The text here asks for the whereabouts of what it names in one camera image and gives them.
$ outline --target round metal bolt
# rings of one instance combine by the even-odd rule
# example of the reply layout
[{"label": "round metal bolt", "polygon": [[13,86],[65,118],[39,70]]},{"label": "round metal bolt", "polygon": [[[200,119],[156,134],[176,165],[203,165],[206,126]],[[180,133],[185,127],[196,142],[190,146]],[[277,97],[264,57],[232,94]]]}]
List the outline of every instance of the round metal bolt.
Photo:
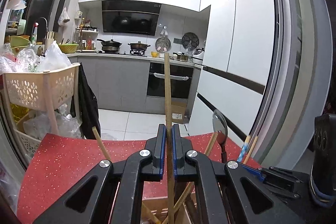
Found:
[{"label": "round metal bolt", "polygon": [[103,168],[105,168],[105,167],[107,167],[107,166],[109,166],[110,165],[110,161],[109,160],[101,160],[100,162],[99,162],[99,166],[100,167],[103,167]]},{"label": "round metal bolt", "polygon": [[194,157],[197,156],[197,151],[195,151],[195,150],[189,150],[189,151],[187,152],[187,155],[188,155],[189,157],[191,157],[191,158],[194,158]]},{"label": "round metal bolt", "polygon": [[230,169],[236,169],[238,167],[238,163],[236,163],[234,160],[230,160],[227,163],[227,167],[229,167]]},{"label": "round metal bolt", "polygon": [[142,157],[147,157],[151,152],[147,149],[141,150],[140,151],[140,156]]}]

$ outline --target white countertop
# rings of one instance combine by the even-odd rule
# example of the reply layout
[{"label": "white countertop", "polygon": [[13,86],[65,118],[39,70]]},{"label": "white countertop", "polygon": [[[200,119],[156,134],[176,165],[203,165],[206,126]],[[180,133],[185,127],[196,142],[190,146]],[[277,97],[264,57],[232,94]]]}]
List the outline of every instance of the white countertop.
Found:
[{"label": "white countertop", "polygon": [[[130,59],[142,59],[148,60],[156,63],[164,63],[164,58],[152,57],[152,56],[136,56],[136,55],[124,55],[124,54],[103,54],[96,52],[76,52],[73,54],[67,54],[67,57],[77,57],[77,56],[95,56],[95,57],[110,57],[110,58],[130,58]],[[195,64],[193,62],[181,62],[176,60],[170,60],[170,64],[183,66],[183,67],[196,67],[202,69],[203,65]]]}]

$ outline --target metal spoon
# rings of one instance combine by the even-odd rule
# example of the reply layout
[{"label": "metal spoon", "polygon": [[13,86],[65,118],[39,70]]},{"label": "metal spoon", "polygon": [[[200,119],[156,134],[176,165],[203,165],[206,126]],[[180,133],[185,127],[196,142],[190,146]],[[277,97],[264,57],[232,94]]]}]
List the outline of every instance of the metal spoon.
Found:
[{"label": "metal spoon", "polygon": [[227,139],[227,124],[226,124],[223,114],[218,109],[215,109],[213,111],[212,126],[213,126],[213,130],[218,133],[217,142],[222,149],[222,153],[221,153],[222,163],[226,163],[227,157],[226,157],[226,151],[225,151],[225,142]]}]

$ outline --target table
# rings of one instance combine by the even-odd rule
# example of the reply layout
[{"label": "table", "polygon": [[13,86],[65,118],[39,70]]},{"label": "table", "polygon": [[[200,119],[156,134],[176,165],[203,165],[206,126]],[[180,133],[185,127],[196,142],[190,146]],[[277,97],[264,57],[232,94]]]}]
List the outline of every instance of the table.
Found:
[{"label": "table", "polygon": [[[193,148],[204,153],[210,134],[187,137]],[[104,141],[112,161],[127,159],[144,148],[146,141]],[[226,142],[228,160],[236,160],[240,148],[230,139]],[[209,156],[221,161],[221,149],[215,143]],[[23,178],[17,217],[22,224],[31,224],[41,213],[104,159],[96,140],[83,140],[47,134],[42,140]],[[249,159],[249,166],[260,165]],[[161,182],[145,182],[143,199],[167,196],[167,175]]]}]

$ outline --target rice cooker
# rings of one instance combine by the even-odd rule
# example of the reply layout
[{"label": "rice cooker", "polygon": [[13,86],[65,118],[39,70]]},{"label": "rice cooker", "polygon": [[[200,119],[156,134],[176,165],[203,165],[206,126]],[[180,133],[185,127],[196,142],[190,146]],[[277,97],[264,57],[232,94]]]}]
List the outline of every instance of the rice cooker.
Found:
[{"label": "rice cooker", "polygon": [[193,62],[201,65],[203,63],[203,56],[204,56],[204,48],[197,48],[193,55]]}]

